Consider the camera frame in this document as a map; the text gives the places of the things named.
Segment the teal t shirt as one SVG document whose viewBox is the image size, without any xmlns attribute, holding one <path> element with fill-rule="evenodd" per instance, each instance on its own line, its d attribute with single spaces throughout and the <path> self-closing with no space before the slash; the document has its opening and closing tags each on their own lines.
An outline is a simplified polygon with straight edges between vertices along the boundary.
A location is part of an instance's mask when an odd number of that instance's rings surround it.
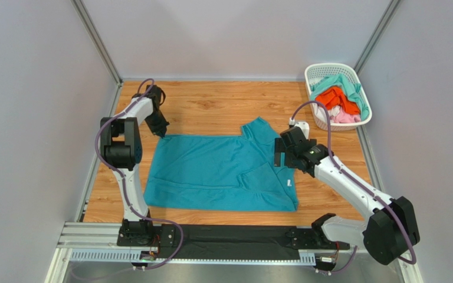
<svg viewBox="0 0 453 283">
<path fill-rule="evenodd" d="M 161 208 L 295 212 L 294 170 L 274 164 L 277 136 L 262 118 L 236 136 L 168 135 L 157 143 L 144 199 Z"/>
</svg>

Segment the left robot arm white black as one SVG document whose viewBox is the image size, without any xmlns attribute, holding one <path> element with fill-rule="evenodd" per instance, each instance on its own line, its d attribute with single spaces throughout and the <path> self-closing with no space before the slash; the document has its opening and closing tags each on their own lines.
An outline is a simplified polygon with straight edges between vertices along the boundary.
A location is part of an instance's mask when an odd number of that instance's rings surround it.
<svg viewBox="0 0 453 283">
<path fill-rule="evenodd" d="M 96 155 L 115 175 L 123 198 L 124 215 L 120 228 L 122 239 L 153 238 L 155 232 L 139 177 L 143 146 L 139 131 L 146 123 L 150 132 L 165 137 L 169 122 L 160 107 L 165 92 L 153 81 L 139 88 L 121 113 L 100 120 L 96 134 Z"/>
</svg>

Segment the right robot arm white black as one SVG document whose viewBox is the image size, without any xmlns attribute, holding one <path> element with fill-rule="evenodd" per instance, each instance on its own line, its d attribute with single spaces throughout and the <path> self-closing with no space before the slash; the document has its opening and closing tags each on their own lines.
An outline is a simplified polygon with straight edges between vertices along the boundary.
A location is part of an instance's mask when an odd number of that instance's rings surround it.
<svg viewBox="0 0 453 283">
<path fill-rule="evenodd" d="M 396 259 L 416 262 L 413 247 L 419 234 L 413 204 L 401 196 L 393 198 L 379 191 L 347 168 L 330 146 L 308 139 L 299 126 L 291 126 L 274 140 L 274 164 L 282 164 L 327 184 L 347 200 L 362 221 L 328 213 L 311 227 L 326 242 L 343 242 L 365 249 L 378 263 Z"/>
</svg>

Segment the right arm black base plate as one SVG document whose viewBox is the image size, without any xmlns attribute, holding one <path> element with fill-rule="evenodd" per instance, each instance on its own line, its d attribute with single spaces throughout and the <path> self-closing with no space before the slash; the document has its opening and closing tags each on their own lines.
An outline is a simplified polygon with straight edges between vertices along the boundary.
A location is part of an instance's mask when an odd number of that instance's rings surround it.
<svg viewBox="0 0 453 283">
<path fill-rule="evenodd" d="M 332 242 L 321 231 L 312 228 L 293 227 L 285 234 L 290 238 L 290 246 L 293 249 L 314 250 L 349 250 L 350 245 L 344 242 Z"/>
</svg>

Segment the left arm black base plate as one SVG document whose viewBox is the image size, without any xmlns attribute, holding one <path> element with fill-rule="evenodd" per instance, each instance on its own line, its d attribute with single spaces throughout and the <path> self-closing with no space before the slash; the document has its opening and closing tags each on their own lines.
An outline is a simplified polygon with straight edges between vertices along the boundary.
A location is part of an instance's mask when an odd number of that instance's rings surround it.
<svg viewBox="0 0 453 283">
<path fill-rule="evenodd" d="M 156 224 L 151 221 L 122 220 L 118 232 L 117 246 L 161 246 L 165 248 L 176 246 L 180 234 L 174 225 Z"/>
</svg>

